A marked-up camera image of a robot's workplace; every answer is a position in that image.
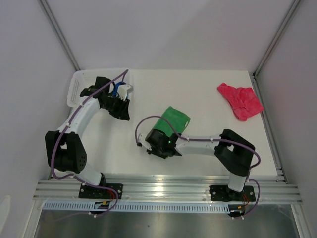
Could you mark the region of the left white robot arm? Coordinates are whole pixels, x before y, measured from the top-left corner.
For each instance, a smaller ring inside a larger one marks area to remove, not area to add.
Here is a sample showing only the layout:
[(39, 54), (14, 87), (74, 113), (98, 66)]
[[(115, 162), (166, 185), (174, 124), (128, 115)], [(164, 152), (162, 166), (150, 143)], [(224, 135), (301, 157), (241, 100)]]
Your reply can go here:
[(56, 131), (48, 131), (45, 144), (48, 165), (55, 179), (75, 177), (79, 182), (91, 186), (90, 193), (96, 198), (107, 194), (107, 183), (103, 173), (88, 164), (82, 136), (92, 117), (104, 109), (119, 120), (130, 120), (129, 93), (133, 87), (125, 82), (116, 83), (98, 76), (94, 85), (84, 88), (79, 95), (79, 104), (66, 122)]

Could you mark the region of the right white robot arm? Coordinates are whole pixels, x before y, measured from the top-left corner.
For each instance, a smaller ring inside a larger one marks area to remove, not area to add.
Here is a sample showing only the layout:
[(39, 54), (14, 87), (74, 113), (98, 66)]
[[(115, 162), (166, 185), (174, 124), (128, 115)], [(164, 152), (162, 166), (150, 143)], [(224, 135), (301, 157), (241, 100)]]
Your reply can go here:
[(255, 146), (230, 129), (223, 130), (217, 138), (186, 138), (173, 133), (168, 137), (158, 129), (152, 129), (147, 136), (139, 134), (137, 145), (163, 159), (173, 156), (205, 155), (218, 158), (229, 171), (227, 196), (237, 200), (244, 194)]

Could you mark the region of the blue towel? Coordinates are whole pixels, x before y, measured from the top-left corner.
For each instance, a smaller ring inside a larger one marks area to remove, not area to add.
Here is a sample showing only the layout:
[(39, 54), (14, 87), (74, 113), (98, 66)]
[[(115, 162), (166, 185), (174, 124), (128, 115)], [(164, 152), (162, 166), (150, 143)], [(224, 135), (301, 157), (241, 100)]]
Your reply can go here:
[(121, 85), (121, 84), (126, 84), (126, 83), (124, 83), (124, 82), (119, 82), (119, 83), (115, 84), (115, 87), (114, 87), (113, 92), (112, 92), (112, 95), (113, 95), (114, 97), (119, 97), (118, 94), (117, 94), (117, 89), (118, 89), (118, 86)]

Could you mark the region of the green towel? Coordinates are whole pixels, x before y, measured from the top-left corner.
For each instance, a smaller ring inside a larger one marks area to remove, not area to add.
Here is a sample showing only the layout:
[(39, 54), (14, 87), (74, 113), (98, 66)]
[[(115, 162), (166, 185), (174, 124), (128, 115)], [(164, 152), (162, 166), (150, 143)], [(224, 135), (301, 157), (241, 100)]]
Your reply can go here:
[(161, 117), (162, 119), (159, 118), (157, 123), (154, 125), (154, 129), (163, 132), (168, 137), (171, 137), (172, 134), (174, 134), (174, 131), (164, 119), (172, 125), (178, 134), (182, 134), (184, 132), (191, 120), (188, 115), (171, 106), (164, 111)]

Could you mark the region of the pink towel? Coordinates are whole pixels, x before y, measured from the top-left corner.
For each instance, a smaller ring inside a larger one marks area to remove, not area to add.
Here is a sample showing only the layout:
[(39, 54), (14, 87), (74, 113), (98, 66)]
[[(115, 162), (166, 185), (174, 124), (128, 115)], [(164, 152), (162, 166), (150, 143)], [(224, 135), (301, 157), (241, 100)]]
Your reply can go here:
[(247, 121), (249, 118), (260, 114), (264, 107), (252, 88), (235, 88), (225, 83), (217, 87), (217, 91), (226, 99), (239, 121)]

